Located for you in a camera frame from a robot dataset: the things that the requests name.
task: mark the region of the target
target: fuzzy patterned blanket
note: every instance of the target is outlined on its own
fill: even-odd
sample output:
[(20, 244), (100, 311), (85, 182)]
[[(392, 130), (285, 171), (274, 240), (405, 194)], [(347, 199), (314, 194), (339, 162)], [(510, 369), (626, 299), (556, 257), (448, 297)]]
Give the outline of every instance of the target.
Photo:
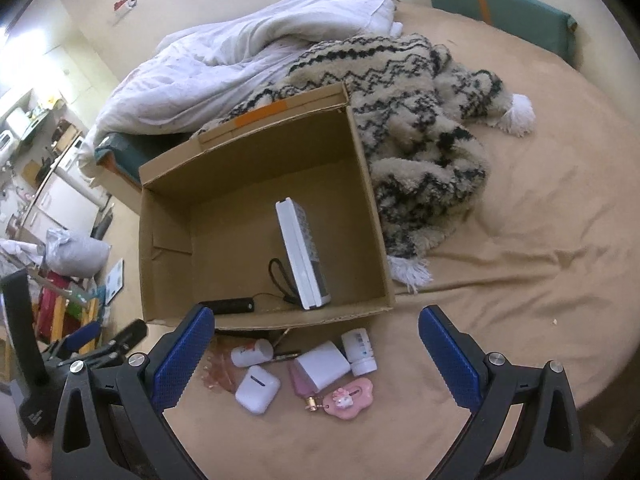
[(521, 136), (529, 99), (487, 70), (456, 63), (420, 34), (354, 36), (307, 50), (275, 84), (258, 88), (200, 132), (300, 92), (343, 82), (369, 163), (392, 277), (414, 292), (431, 281), (428, 251), (451, 234), (489, 173), (484, 150), (462, 125), (484, 121)]

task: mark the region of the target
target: open cardboard box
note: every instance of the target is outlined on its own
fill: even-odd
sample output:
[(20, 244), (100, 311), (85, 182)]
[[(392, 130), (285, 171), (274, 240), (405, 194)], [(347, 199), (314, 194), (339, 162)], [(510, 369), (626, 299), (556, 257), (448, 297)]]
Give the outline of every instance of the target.
[(148, 162), (140, 214), (145, 320), (176, 325), (198, 301), (280, 296), (268, 274), (290, 272), (275, 203), (306, 211), (328, 305), (302, 310), (261, 294), (226, 330), (323, 324), (387, 311), (394, 294), (364, 154), (340, 84), (249, 112)]

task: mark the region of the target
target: mattress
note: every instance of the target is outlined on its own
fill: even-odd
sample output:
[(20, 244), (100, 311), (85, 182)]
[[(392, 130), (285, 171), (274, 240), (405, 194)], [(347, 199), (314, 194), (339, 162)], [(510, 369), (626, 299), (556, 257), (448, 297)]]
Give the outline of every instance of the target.
[(616, 377), (640, 342), (634, 127), (555, 54), (440, 10), (402, 4), (396, 20), (529, 96), (536, 131), (518, 139), (471, 126), (492, 173), (465, 222), (431, 254), (427, 289), (411, 295), (399, 286), (392, 313), (285, 339), (288, 348), (310, 348), (356, 326), (369, 330), (374, 402), (355, 420), (306, 412), (284, 364), (268, 365), (282, 388), (263, 416), (207, 390), (196, 372), (165, 415), (209, 478), (426, 478), (468, 417), (418, 338), (427, 304), (439, 304), (485, 352), (529, 366), (560, 360), (578, 406)]

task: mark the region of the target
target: white comforter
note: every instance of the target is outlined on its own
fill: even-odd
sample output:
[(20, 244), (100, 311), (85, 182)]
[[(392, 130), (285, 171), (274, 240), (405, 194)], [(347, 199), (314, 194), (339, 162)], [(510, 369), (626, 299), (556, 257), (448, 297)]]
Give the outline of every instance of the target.
[(156, 55), (113, 91), (82, 146), (79, 164), (97, 176), (94, 148), (110, 132), (194, 132), (281, 77), (310, 42), (372, 32), (399, 36), (396, 0), (282, 0), (236, 20), (168, 35)]

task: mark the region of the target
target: silver screw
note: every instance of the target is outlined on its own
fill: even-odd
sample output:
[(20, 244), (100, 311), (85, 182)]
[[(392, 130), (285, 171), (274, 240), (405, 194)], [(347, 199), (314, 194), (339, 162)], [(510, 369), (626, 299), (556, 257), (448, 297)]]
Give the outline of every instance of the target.
[(504, 355), (500, 354), (499, 352), (491, 352), (489, 354), (489, 362), (492, 365), (502, 366), (506, 360), (507, 359), (504, 358)]
[(73, 374), (79, 374), (83, 368), (84, 363), (82, 361), (73, 361), (69, 367), (69, 371)]
[(129, 365), (131, 366), (140, 366), (142, 363), (145, 362), (145, 355), (144, 354), (133, 354), (130, 358), (129, 358)]
[(551, 361), (549, 363), (549, 368), (551, 368), (556, 374), (559, 374), (564, 370), (562, 363), (560, 361)]

